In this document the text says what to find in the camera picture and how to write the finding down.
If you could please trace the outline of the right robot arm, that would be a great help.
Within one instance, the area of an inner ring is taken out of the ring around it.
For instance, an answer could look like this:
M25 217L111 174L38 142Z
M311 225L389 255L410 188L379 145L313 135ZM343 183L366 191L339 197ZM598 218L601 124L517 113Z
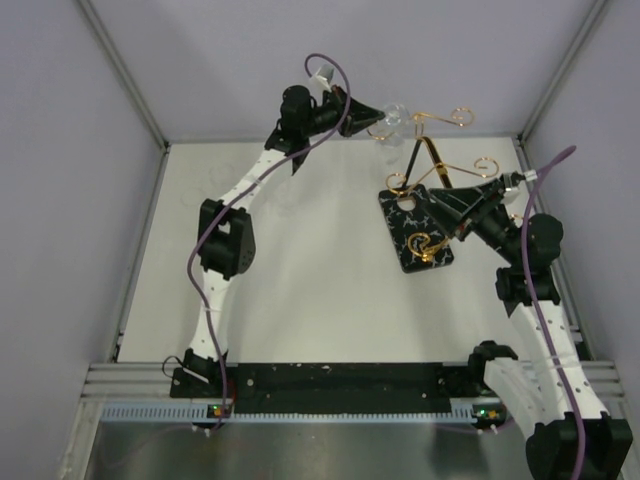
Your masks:
M538 174L503 174L478 186L426 193L423 208L447 238L475 234L506 261L496 272L496 294L535 373L528 376L509 347L483 343L470 358L467 384L504 403L525 438L533 478L615 479L633 433L592 388L569 331L551 269L561 253L562 223L534 213L531 203L520 224L506 209L506 197L526 182L538 184Z

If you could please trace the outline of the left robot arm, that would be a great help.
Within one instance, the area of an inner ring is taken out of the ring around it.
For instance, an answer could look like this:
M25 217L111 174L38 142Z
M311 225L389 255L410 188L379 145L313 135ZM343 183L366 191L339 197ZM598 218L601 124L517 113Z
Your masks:
M384 111L352 99L338 85L325 89L320 101L306 87L291 86L257 161L220 199L201 204L197 242L187 263L200 309L182 370L203 395L216 396L227 387L229 319L223 309L234 291L233 278L245 273L256 256L253 220L266 197L302 166L314 146L312 137L326 141L337 133L348 138L384 117Z

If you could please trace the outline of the clear wine glass back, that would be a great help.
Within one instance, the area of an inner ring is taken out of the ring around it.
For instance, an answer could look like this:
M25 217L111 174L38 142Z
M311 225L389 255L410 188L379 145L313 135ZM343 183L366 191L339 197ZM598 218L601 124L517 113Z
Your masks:
M274 209L281 216L290 216L297 212L303 200L303 194L292 183L281 185L274 194Z

